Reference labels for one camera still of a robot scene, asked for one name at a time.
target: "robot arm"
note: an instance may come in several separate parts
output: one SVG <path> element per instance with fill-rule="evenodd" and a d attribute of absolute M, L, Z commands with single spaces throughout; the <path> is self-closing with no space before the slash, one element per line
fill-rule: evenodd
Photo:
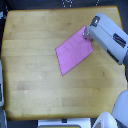
<path fill-rule="evenodd" d="M 119 65 L 128 67 L 128 35 L 106 15 L 97 13 L 83 36 L 98 42 Z"/>

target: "floor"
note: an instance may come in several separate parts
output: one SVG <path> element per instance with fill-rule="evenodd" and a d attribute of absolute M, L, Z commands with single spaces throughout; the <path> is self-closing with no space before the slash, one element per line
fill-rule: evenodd
<path fill-rule="evenodd" d="M 83 6 L 95 6 L 96 4 L 95 1 L 97 0 L 90 0 L 90 1 L 93 1 L 92 3 L 88 2 L 87 0 L 84 0 L 84 1 L 74 0 L 74 1 L 75 1 L 74 5 L 72 5 L 72 7 L 83 7 Z M 46 4 L 46 5 L 47 5 L 46 8 L 53 7 L 49 4 Z M 100 0 L 98 6 L 102 6 L 102 5 L 117 5 L 118 6 L 121 19 L 122 19 L 122 23 L 123 23 L 123 29 L 128 34 L 128 0 L 123 0 L 123 1 L 121 0 Z M 8 121 L 8 128 L 36 128 L 37 125 L 38 125 L 38 121 Z"/>

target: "pink towel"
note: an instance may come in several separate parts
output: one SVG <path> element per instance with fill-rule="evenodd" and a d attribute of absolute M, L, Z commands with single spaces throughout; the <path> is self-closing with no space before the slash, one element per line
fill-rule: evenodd
<path fill-rule="evenodd" d="M 62 75 L 75 67 L 93 51 L 90 40 L 83 37 L 84 29 L 85 26 L 55 49 Z"/>

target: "wooden table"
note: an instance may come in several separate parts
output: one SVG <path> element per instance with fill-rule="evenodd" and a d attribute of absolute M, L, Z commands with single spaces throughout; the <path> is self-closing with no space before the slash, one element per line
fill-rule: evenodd
<path fill-rule="evenodd" d="M 116 7 L 8 13 L 1 55 L 8 119 L 97 117 L 111 112 L 117 96 L 127 89 L 124 66 L 92 41 L 93 53 L 61 76 L 55 52 L 97 12 L 121 27 Z"/>

